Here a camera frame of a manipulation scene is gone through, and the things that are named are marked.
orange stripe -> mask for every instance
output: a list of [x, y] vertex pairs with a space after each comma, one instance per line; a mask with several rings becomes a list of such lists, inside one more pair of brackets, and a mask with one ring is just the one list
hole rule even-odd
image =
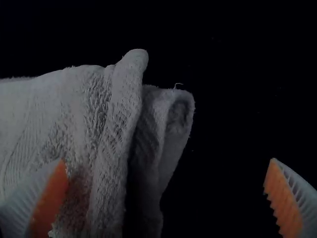
[[37, 203], [31, 220], [32, 237], [47, 238], [52, 229], [52, 223], [62, 205], [68, 189], [66, 165], [63, 160], [59, 162], [51, 175], [41, 199]]

towel fold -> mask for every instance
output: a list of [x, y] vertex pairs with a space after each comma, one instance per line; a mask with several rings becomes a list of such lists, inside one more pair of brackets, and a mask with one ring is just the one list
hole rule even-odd
[[160, 237], [159, 200], [192, 126], [186, 91], [142, 85], [144, 50], [0, 81], [0, 202], [64, 158], [69, 190], [52, 237]]

black background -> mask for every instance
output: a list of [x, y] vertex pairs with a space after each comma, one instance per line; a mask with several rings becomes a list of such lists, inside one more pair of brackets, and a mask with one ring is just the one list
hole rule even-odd
[[316, 76], [296, 15], [150, 22], [143, 11], [122, 20], [105, 17], [111, 8], [0, 6], [0, 78], [107, 66], [142, 48], [145, 84], [193, 93], [191, 137], [161, 200], [162, 237], [280, 237], [263, 196], [272, 157], [317, 187]]

orange plastic part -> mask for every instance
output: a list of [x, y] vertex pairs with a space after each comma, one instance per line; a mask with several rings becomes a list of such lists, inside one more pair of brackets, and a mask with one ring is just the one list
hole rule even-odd
[[52, 229], [52, 223], [65, 199], [67, 189], [68, 178], [66, 165], [64, 161], [61, 160], [50, 176], [47, 186], [33, 213], [30, 224], [32, 237], [48, 237], [48, 232]]
[[303, 227], [302, 215], [283, 171], [274, 159], [268, 166], [264, 191], [274, 209], [276, 223], [280, 226], [279, 233], [284, 238], [297, 238]]

towel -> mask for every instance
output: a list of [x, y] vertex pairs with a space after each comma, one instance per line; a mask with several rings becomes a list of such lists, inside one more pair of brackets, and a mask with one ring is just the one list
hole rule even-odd
[[106, 68], [0, 80], [0, 203], [63, 158], [70, 184], [51, 237], [160, 237], [159, 201], [187, 143], [194, 99], [142, 85], [147, 64], [146, 51], [131, 50]]

